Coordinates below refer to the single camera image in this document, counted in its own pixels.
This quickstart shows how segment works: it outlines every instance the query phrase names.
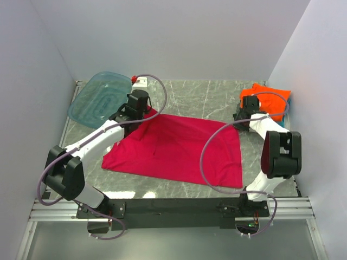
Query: cable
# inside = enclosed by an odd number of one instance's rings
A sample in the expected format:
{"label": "cable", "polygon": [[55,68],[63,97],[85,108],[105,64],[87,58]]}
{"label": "cable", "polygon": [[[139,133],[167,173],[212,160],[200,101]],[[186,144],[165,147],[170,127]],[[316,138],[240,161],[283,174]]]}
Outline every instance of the cable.
{"label": "cable", "polygon": [[[166,88],[164,86],[164,83],[156,76],[152,75],[152,74],[140,74],[140,75],[137,75],[137,76],[134,76],[135,78],[138,78],[138,77],[142,77],[142,76],[147,76],[147,77],[152,77],[154,78],[155,80],[157,80],[159,82],[159,84],[162,86],[163,88],[163,92],[164,92],[164,103],[162,105],[162,107],[160,108],[160,110],[153,116],[149,117],[149,118],[145,118],[145,119],[140,119],[140,120],[132,120],[132,121],[125,121],[125,122],[120,122],[120,123],[115,123],[114,125],[111,125],[111,126],[108,126],[105,128],[105,131],[108,131],[110,129],[113,129],[115,127],[118,127],[118,126],[122,126],[122,125],[127,125],[127,124],[133,124],[133,123],[141,123],[141,122],[146,122],[146,121],[149,121],[155,117],[157,117],[165,108],[166,106],[166,102],[168,100],[168,94],[166,92]],[[47,167],[43,170],[40,178],[39,178],[39,181],[38,181],[38,184],[37,184],[37,188],[36,188],[36,197],[37,197],[37,200],[44,206],[51,206],[51,205],[54,205],[56,204],[57,202],[59,202],[62,197],[56,199],[55,201],[53,202],[45,202],[42,198],[41,198],[41,194],[40,194],[40,188],[41,188],[41,183],[43,182],[44,178],[46,177],[47,175],[47,172],[56,164],[58,163],[59,161],[61,161],[62,159],[68,157],[69,155],[71,155],[72,153],[78,151],[80,148],[84,147],[86,144],[90,143],[91,141],[93,141],[95,138],[97,138],[98,136],[102,135],[105,131],[103,130],[100,130],[99,132],[95,133],[92,137],[90,137],[89,139],[87,139],[86,141],[84,141],[83,143],[80,144],[79,147],[76,147],[76,148],[73,148],[72,150],[70,150],[69,152],[66,152],[65,154],[63,154],[62,156],[56,158],[55,160],[53,160],[49,165],[47,165]],[[122,232],[115,236],[115,237],[112,237],[112,238],[99,238],[101,240],[111,240],[111,239],[115,239],[115,238],[118,238],[120,237],[124,232],[125,232],[125,224],[117,219],[117,218],[114,218],[114,217],[110,217],[110,216],[107,216],[107,215],[104,215],[102,213],[99,213],[97,212],[96,210],[92,209],[91,207],[89,207],[88,205],[84,204],[84,206],[86,206],[91,212],[93,212],[95,215],[99,215],[101,217],[106,217],[106,218],[109,218],[109,219],[113,219],[117,222],[119,222],[122,227],[123,227],[123,230]]]}
{"label": "cable", "polygon": [[206,178],[205,176],[205,173],[204,173],[204,169],[203,169],[203,158],[204,158],[204,154],[205,154],[205,151],[207,149],[207,147],[209,146],[209,144],[211,143],[211,141],[213,140],[214,137],[216,137],[220,131],[224,130],[225,128],[229,127],[229,126],[232,126],[234,124],[239,124],[239,123],[245,123],[245,122],[251,122],[251,121],[258,121],[258,120],[263,120],[265,118],[268,118],[270,116],[276,116],[276,115],[285,115],[288,110],[289,110],[289,104],[287,102],[287,100],[280,94],[277,94],[275,92],[260,92],[260,93],[257,93],[255,95],[261,95],[261,94],[273,94],[273,95],[276,95],[276,96],[279,96],[281,99],[283,99],[285,102],[286,102],[286,108],[285,108],[285,111],[282,112],[282,113],[275,113],[275,114],[270,114],[270,115],[264,115],[260,118],[257,118],[257,119],[241,119],[241,120],[236,120],[234,122],[231,122],[231,123],[228,123],[224,126],[222,126],[221,128],[219,128],[213,135],[211,135],[211,137],[207,140],[206,144],[204,145],[204,148],[202,149],[202,152],[201,152],[201,155],[200,155],[200,173],[201,173],[201,176],[202,178],[204,179],[204,181],[206,182],[206,184],[208,186],[210,186],[213,190],[217,191],[217,192],[220,192],[220,193],[224,193],[224,194],[247,194],[247,193],[257,193],[257,194],[264,194],[270,198],[272,198],[275,202],[275,207],[274,207],[274,210],[273,210],[273,213],[272,213],[272,216],[269,220],[269,222],[261,229],[259,230],[257,233],[255,234],[251,234],[250,236],[255,236],[255,235],[258,235],[262,232],[264,232],[270,225],[271,225],[271,222],[273,221],[275,215],[276,215],[276,212],[277,212],[277,200],[275,198],[274,195],[271,195],[271,194],[268,194],[264,191],[224,191],[220,188],[217,188],[215,186],[213,186]]}
{"label": "cable", "polygon": [[[79,205],[81,206],[81,203],[80,203],[79,201],[74,200],[74,202],[76,202],[77,204],[79,204]],[[82,206],[84,206],[85,208],[87,208],[87,209],[88,209],[89,211],[91,211],[91,213],[93,213],[94,215],[97,215],[97,216],[100,216],[100,217],[104,217],[104,218],[108,218],[108,219],[114,220],[114,221],[118,222],[118,223],[122,226],[122,231],[121,231],[118,235],[116,235],[116,236],[114,236],[114,237],[98,237],[97,235],[90,234],[91,237],[94,237],[94,238],[96,238],[96,239],[98,239],[98,240],[113,240],[113,239],[116,239],[116,238],[118,238],[118,237],[120,237],[121,235],[124,234],[124,232],[125,232],[125,224],[124,224],[123,221],[121,221],[121,220],[118,219],[118,218],[115,218],[115,217],[112,217],[112,216],[108,216],[108,215],[102,214],[102,213],[96,211],[95,209],[89,207],[87,204],[82,203]]]}

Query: pink cloth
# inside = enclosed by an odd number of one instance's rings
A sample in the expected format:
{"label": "pink cloth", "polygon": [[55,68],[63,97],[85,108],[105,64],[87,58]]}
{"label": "pink cloth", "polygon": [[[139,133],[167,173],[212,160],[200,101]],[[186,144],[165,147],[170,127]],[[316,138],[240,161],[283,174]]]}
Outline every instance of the pink cloth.
{"label": "pink cloth", "polygon": [[[151,110],[147,117],[156,113]],[[200,174],[203,146],[222,122],[161,114],[115,144],[102,168],[142,176],[206,185]],[[214,186],[242,188],[239,134],[224,129],[204,155],[204,172]]]}

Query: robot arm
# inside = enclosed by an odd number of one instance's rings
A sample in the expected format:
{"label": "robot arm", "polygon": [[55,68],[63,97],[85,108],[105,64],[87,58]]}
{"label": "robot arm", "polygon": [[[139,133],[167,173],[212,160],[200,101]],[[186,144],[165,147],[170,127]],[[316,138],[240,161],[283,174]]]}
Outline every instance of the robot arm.
{"label": "robot arm", "polygon": [[144,114],[148,112],[148,99],[147,92],[134,90],[128,95],[128,103],[123,104],[93,133],[65,149],[59,146],[53,147],[49,151],[46,167],[63,154],[76,148],[78,150],[57,162],[48,171],[44,183],[66,200],[76,200],[101,213],[108,214],[108,197],[85,182],[84,172],[86,172],[90,160],[101,154],[111,144],[120,141],[137,129],[139,123],[129,123],[111,129],[110,127],[120,122],[143,119]]}
{"label": "robot arm", "polygon": [[[260,119],[265,116],[259,111],[260,102],[256,96],[245,96],[242,100],[243,108],[234,114],[235,120],[250,118]],[[250,121],[248,124],[236,125],[241,130],[257,132],[264,139],[261,156],[261,171],[254,181],[246,187],[246,191],[273,190],[291,176],[301,171],[301,135],[289,132],[281,127],[269,116],[265,119]],[[265,194],[249,193],[248,200],[261,202],[267,199]]]}

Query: orange cloth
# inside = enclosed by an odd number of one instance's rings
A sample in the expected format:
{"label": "orange cloth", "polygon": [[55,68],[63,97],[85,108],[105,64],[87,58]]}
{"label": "orange cloth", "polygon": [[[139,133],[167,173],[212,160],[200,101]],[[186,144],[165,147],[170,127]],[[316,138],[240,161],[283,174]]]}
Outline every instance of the orange cloth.
{"label": "orange cloth", "polygon": [[[291,94],[290,90],[274,89],[274,88],[269,88],[269,87],[254,83],[252,88],[244,89],[243,91],[241,91],[241,94],[240,94],[241,107],[242,107],[242,98],[244,96],[251,96],[252,94],[256,94],[260,92],[275,92],[283,96],[286,100],[288,100]],[[281,99],[279,96],[272,95],[272,94],[261,94],[261,95],[258,95],[257,97],[261,103],[261,106],[260,106],[261,111],[265,111],[266,113],[269,113],[269,114],[275,114],[275,113],[284,112],[284,110],[286,109],[286,102],[284,102],[284,100]],[[272,116],[271,118],[276,122],[280,122],[282,121],[283,115]]]}

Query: gray marble floor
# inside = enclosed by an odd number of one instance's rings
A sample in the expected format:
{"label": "gray marble floor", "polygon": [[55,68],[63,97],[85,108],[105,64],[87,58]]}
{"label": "gray marble floor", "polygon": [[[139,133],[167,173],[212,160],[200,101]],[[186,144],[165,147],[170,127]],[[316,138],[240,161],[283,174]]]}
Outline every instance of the gray marble floor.
{"label": "gray marble floor", "polygon": [[[240,91],[250,88],[253,83],[252,81],[216,80],[164,81],[168,91],[168,103],[164,113],[231,122],[232,114],[235,113],[236,105],[239,103]],[[158,109],[163,102],[161,86],[157,82],[150,81],[146,91],[150,94],[153,107]],[[91,128],[69,120],[62,146],[73,144],[92,131]],[[240,143],[243,185],[247,186],[260,172],[263,140],[256,133],[241,132]],[[86,181],[112,198],[226,197],[225,194],[213,191],[204,185],[103,170],[101,162],[102,154],[89,164],[85,173]],[[296,184],[292,178],[280,184],[274,194],[278,197],[297,197],[295,187]]]}

